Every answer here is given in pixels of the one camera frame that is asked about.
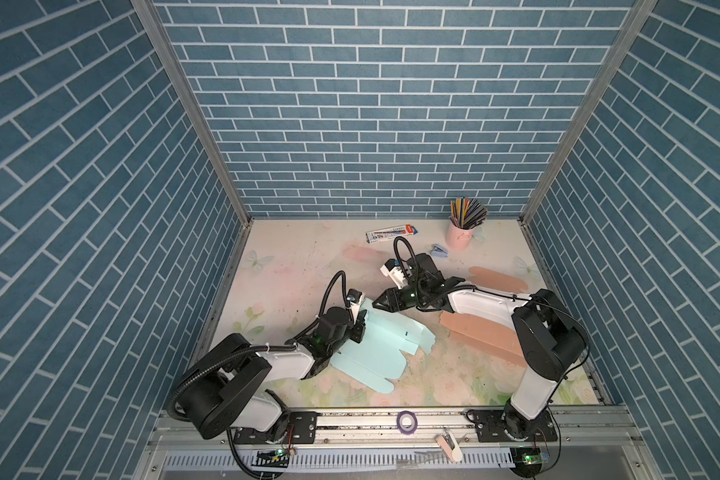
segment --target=pink pencil holder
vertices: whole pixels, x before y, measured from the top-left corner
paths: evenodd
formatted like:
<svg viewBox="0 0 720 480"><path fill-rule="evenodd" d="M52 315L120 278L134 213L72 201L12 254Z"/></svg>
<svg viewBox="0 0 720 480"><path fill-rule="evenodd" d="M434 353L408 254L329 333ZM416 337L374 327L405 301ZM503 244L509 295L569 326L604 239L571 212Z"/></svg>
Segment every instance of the pink pencil holder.
<svg viewBox="0 0 720 480"><path fill-rule="evenodd" d="M463 250L469 245L469 241L472 240L472 234L474 228L470 230L462 230L456 227L451 222L448 222L448 232L445 234L445 244L450 246L453 250Z"/></svg>

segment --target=purple tape roll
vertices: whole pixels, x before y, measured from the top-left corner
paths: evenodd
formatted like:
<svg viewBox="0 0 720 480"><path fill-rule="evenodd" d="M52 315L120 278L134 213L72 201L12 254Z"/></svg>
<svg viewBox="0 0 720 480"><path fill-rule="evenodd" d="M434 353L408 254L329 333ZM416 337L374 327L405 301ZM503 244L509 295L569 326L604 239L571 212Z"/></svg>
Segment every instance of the purple tape roll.
<svg viewBox="0 0 720 480"><path fill-rule="evenodd" d="M416 421L416 415L414 415L413 412L403 410L398 414L398 430L400 430L400 433L411 435L416 431L416 427L418 427L418 422Z"/></svg>

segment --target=unfolded cardboard box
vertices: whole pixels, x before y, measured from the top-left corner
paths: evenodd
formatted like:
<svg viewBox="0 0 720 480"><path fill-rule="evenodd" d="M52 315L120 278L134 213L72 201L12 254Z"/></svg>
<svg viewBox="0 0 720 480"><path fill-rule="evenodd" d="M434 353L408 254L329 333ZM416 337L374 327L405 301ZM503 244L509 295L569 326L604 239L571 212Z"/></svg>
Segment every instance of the unfolded cardboard box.
<svg viewBox="0 0 720 480"><path fill-rule="evenodd" d="M528 366L518 334L509 327L469 313L442 312L440 323L450 329L454 340L519 366Z"/></svg>

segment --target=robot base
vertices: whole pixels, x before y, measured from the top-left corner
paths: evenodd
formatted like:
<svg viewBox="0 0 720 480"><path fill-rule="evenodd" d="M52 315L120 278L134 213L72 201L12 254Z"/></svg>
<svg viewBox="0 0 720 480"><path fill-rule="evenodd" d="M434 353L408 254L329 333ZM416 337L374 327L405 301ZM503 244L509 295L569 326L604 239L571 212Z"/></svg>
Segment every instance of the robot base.
<svg viewBox="0 0 720 480"><path fill-rule="evenodd" d="M504 420L503 410L470 410L470 420L474 422L475 431L480 443L516 442L519 438L512 438L507 434L507 423ZM536 427L543 435L537 440L546 438L548 443L557 441L557 430L552 423L552 415L544 410L534 421Z"/></svg>
<svg viewBox="0 0 720 480"><path fill-rule="evenodd" d="M291 412L288 417L286 434L280 443L293 445L307 445L315 443L315 429L317 428L317 412ZM254 428L238 428L235 432L236 445L271 445L267 432L260 432Z"/></svg>

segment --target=blue brick wall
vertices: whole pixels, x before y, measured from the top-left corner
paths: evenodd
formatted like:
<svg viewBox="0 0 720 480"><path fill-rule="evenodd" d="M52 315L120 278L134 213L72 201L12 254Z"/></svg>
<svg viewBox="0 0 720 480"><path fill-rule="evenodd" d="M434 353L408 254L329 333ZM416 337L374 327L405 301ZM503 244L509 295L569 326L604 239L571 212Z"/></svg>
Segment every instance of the blue brick wall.
<svg viewBox="0 0 720 480"><path fill-rule="evenodd" d="M157 4L254 216L516 217L632 1Z"/></svg>
<svg viewBox="0 0 720 480"><path fill-rule="evenodd" d="M134 472L238 229L128 0L0 0L0 480Z"/></svg>
<svg viewBox="0 0 720 480"><path fill-rule="evenodd" d="M720 1L659 0L531 221L665 476L720 478Z"/></svg>

